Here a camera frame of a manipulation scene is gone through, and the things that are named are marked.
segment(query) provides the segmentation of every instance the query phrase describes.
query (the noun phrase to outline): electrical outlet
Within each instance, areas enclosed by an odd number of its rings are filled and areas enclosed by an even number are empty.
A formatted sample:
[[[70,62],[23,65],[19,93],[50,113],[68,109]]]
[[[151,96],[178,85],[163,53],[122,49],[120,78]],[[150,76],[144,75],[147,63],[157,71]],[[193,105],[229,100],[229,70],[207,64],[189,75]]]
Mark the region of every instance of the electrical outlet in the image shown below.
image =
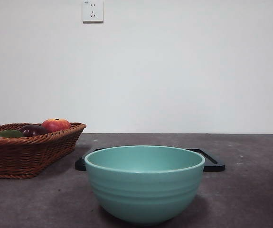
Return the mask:
[[[83,22],[103,22],[103,0],[85,0],[83,2]]]

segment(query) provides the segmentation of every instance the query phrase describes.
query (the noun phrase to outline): apple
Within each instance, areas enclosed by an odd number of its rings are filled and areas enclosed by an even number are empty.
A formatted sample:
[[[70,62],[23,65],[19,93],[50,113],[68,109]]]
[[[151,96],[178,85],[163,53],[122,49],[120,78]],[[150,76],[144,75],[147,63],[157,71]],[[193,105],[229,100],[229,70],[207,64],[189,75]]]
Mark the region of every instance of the apple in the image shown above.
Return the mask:
[[[71,124],[65,119],[47,119],[41,124],[41,126],[46,128],[48,133],[51,133],[68,129],[71,127]]]

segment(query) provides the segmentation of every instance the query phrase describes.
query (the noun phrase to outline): green mango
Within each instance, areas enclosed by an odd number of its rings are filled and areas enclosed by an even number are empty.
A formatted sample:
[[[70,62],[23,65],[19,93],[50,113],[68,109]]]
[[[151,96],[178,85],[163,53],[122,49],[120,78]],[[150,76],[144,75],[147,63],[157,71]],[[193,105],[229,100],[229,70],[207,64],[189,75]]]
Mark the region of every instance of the green mango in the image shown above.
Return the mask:
[[[4,130],[0,131],[0,137],[5,137],[5,138],[19,138],[19,137],[24,137],[23,133],[17,130]]]

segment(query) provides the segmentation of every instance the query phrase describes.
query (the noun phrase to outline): wicker basket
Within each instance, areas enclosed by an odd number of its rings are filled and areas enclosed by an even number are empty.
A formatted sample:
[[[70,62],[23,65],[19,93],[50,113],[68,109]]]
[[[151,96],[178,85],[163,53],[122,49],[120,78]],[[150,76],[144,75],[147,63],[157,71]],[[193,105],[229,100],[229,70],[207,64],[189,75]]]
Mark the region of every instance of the wicker basket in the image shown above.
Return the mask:
[[[0,126],[0,131],[17,130],[29,123]],[[64,131],[21,138],[0,137],[0,178],[27,179],[37,176],[47,166],[72,152],[86,127],[71,123]]]

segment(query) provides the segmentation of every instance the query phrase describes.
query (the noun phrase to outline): ceramic bowl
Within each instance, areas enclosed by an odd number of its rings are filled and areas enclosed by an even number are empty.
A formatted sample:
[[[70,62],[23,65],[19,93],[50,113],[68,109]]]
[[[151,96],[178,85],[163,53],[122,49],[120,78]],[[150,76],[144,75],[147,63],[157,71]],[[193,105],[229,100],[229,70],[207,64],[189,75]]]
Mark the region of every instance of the ceramic bowl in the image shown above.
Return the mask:
[[[200,185],[205,158],[165,146],[121,146],[85,156],[100,205],[127,222],[150,226],[180,214]]]

